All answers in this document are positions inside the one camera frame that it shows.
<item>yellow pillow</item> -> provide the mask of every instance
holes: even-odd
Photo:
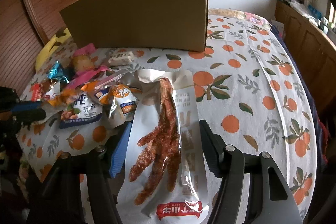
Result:
[[[69,37],[71,37],[71,34],[66,29],[60,29],[56,32],[56,34],[53,35],[53,37],[49,40],[49,42],[44,46],[44,48],[39,52],[39,54],[36,57],[35,61],[35,70],[38,71],[43,63],[49,59],[49,57],[58,49],[58,47],[63,44]]]

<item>brown box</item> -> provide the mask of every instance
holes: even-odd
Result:
[[[205,48],[208,0],[78,0],[60,14],[78,47]]]

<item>silver bolt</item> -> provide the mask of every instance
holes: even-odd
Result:
[[[227,151],[229,151],[229,152],[233,152],[234,150],[235,150],[235,147],[233,146],[233,145],[227,145],[226,147],[225,147],[225,149],[227,150]]]
[[[269,159],[270,157],[270,154],[268,152],[262,152],[261,155],[263,158],[266,158],[266,159]]]
[[[105,150],[105,146],[104,145],[98,145],[97,147],[96,147],[96,151],[97,152],[103,152]]]
[[[67,158],[69,158],[69,156],[70,156],[69,152],[63,152],[60,157],[61,157],[61,159],[67,159]]]

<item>white tablecloth with orange pattern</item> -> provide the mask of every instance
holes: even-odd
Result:
[[[76,48],[71,39],[60,47],[36,73],[21,99],[29,100],[31,85],[41,82],[56,60],[70,56]],[[300,79],[270,31],[245,20],[210,15],[204,52],[127,50],[138,57],[134,64],[126,67],[130,72],[141,68],[190,70],[194,75],[199,118],[207,120],[214,133],[244,153],[258,155],[268,151],[291,187],[301,215],[306,214],[316,174],[314,125]],[[91,55],[96,65],[108,51],[110,49],[100,48]],[[30,131],[24,128],[18,135],[23,152],[41,180],[62,151],[72,155],[87,153],[98,144],[104,144],[112,134],[104,119],[84,127],[60,130],[58,126],[59,114],[56,114],[45,124],[34,126]],[[206,169],[211,210],[221,180]],[[93,223],[86,180],[83,176],[81,179],[85,218]],[[237,223],[244,221],[248,179],[246,175]]]

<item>chicken foot snack package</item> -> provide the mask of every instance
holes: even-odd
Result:
[[[138,70],[142,97],[127,146],[117,209],[124,224],[197,224],[207,181],[192,73]]]

